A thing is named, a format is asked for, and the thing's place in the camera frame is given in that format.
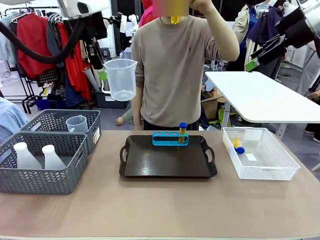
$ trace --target white plastic bottle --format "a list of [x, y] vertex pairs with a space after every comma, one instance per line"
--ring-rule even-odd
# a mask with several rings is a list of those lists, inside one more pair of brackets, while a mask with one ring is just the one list
[[42, 169], [38, 160], [29, 152], [25, 142], [19, 142], [13, 146], [17, 156], [18, 169], [39, 170]]
[[44, 169], [45, 170], [63, 170], [66, 168], [64, 162], [58, 157], [55, 146], [47, 145], [42, 148], [44, 153]]

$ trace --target shoe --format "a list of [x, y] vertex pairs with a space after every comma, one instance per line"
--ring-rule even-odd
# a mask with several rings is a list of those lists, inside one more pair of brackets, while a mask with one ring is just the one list
[[317, 142], [318, 144], [320, 144], [320, 140], [316, 139], [315, 137], [313, 138], [313, 141]]
[[308, 124], [306, 127], [305, 127], [305, 130], [304, 132], [306, 134], [314, 134], [315, 131], [316, 131], [316, 128], [317, 128], [317, 125], [316, 124]]

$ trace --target hand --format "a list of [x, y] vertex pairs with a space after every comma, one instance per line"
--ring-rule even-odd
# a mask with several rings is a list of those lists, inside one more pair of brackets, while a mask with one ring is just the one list
[[134, 125], [134, 130], [136, 130], [136, 131], [143, 131], [144, 128], [143, 128], [142, 124], [140, 123], [140, 124], [135, 124], [135, 125]]
[[189, 6], [203, 15], [207, 15], [215, 9], [212, 0], [189, 0]]
[[118, 126], [121, 126], [123, 123], [124, 123], [124, 118], [121, 116], [121, 117], [118, 117], [116, 120], [115, 120], [115, 123], [118, 125]]

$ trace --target blue shirt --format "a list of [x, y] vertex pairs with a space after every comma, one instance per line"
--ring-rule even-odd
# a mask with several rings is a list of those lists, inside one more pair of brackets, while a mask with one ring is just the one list
[[19, 132], [28, 121], [17, 105], [0, 97], [0, 145]]
[[247, 35], [258, 21], [257, 16], [256, 16], [256, 10], [254, 7], [249, 6], [249, 15], [250, 15], [250, 21], [249, 21], [248, 32], [246, 33], [244, 40], [240, 44], [240, 55], [242, 55], [242, 56], [245, 56], [247, 53]]

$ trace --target gray basket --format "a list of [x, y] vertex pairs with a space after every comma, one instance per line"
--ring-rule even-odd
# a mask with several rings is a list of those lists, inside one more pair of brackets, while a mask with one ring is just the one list
[[[77, 133], [19, 132], [0, 146], [0, 193], [71, 194], [88, 164], [87, 136]], [[25, 142], [30, 153], [45, 166], [42, 147], [54, 145], [67, 166], [64, 170], [17, 169], [14, 145]]]
[[38, 116], [21, 128], [31, 132], [68, 132], [66, 121], [74, 116], [86, 117], [88, 124], [87, 147], [89, 155], [101, 136], [100, 111], [98, 110], [43, 110]]

